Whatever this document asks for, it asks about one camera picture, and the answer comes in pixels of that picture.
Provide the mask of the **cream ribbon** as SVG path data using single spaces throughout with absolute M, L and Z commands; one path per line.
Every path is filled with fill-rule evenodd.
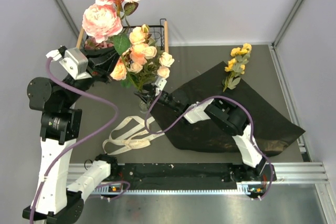
M 126 127 L 131 121 L 137 122 L 137 125 L 124 134 L 113 138 L 112 134 L 115 131 L 121 130 Z M 115 127 L 109 134 L 109 137 L 103 141 L 102 148 L 105 154 L 110 156 L 116 156 L 123 153 L 126 153 L 131 150 L 138 150 L 141 148 L 146 148 L 151 145 L 151 142 L 156 138 L 164 136 L 164 133 L 161 134 L 150 134 L 145 129 L 145 121 L 139 116 L 128 116 L 126 117 L 117 127 Z M 107 144 L 113 144 L 120 146 L 118 150 L 113 152 L 108 152 L 106 150 Z

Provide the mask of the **small cream rosebud stem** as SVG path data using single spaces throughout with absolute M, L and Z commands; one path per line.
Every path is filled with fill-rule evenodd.
M 171 54 L 159 51 L 157 55 L 148 60 L 143 68 L 143 83 L 151 83 L 158 77 L 167 79 L 170 76 L 170 68 L 175 62 Z

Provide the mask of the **pink rose stem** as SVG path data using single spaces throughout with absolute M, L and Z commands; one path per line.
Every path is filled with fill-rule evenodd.
M 113 43 L 111 42 L 96 42 L 96 40 L 93 37 L 89 37 L 86 41 L 85 41 L 85 45 L 84 45 L 84 49 L 87 50 L 99 50 L 99 49 L 105 49 L 105 48 L 111 48 L 113 47 Z

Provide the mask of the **black wrapping paper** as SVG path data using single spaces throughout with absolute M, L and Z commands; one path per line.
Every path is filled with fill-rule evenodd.
M 260 150 L 276 156 L 295 142 L 305 131 L 291 123 L 249 84 L 241 80 L 234 90 L 224 91 L 220 81 L 227 77 L 221 62 L 200 76 L 177 88 L 164 92 L 151 111 L 174 147 L 206 153 L 238 152 L 233 139 L 248 125 L 247 114 L 233 103 L 215 99 L 206 109 L 210 118 L 195 124 L 177 118 L 193 103 L 213 95 L 223 95 L 240 103 L 253 119 L 253 134 Z

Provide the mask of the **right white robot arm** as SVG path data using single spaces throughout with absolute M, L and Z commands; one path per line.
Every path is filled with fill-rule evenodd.
M 270 168 L 269 178 L 274 178 L 274 166 L 259 149 L 254 138 L 252 117 L 240 103 L 222 95 L 215 95 L 201 102 L 188 104 L 186 101 L 180 101 L 172 94 L 163 91 L 158 84 L 147 84 L 145 89 L 146 93 L 137 91 L 134 94 L 145 103 L 149 112 L 158 103 L 167 106 L 177 115 L 177 119 L 170 126 L 157 134 L 167 132 L 180 120 L 188 124 L 211 120 L 235 141 L 241 153 L 243 164 L 246 165 L 245 174 L 248 178 L 258 179 L 264 174 L 266 166 Z

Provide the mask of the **large pink peony stem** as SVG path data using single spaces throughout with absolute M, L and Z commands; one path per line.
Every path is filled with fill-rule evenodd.
M 95 0 L 82 18 L 82 29 L 96 44 L 112 43 L 123 31 L 122 21 L 138 7 L 140 0 Z

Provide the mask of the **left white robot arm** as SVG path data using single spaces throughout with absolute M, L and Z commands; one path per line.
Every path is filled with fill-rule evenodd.
M 104 180 L 119 174 L 117 159 L 98 155 L 91 166 L 72 184 L 67 184 L 72 150 L 78 140 L 82 111 L 74 105 L 80 97 L 104 102 L 88 90 L 95 82 L 107 82 L 119 60 L 110 47 L 98 50 L 60 47 L 47 54 L 48 62 L 58 62 L 67 76 L 37 77 L 27 86 L 29 107 L 41 112 L 41 163 L 38 186 L 32 204 L 23 210 L 30 223 L 75 223 L 90 194 Z

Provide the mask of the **clear glass vase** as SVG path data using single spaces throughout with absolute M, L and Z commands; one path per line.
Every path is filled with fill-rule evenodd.
M 148 111 L 148 99 L 149 99 L 149 94 L 148 93 L 143 93 L 143 92 L 137 92 L 137 96 L 139 97 L 139 107 L 140 107 L 140 112 L 141 113 L 147 113 Z

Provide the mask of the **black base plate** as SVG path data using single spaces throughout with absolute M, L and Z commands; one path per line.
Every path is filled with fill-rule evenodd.
M 145 178 L 220 178 L 225 182 L 242 182 L 262 175 L 266 164 L 256 168 L 233 163 L 126 163 L 112 164 L 108 178 L 130 181 Z

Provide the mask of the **peach peony flower stem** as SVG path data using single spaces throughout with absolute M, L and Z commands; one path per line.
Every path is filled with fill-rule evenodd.
M 130 33 L 120 33 L 112 37 L 113 46 L 120 55 L 112 74 L 112 80 L 121 81 L 124 86 L 133 85 L 143 90 L 143 68 L 148 60 L 154 58 L 158 50 L 148 45 L 148 26 L 146 24 L 132 28 Z

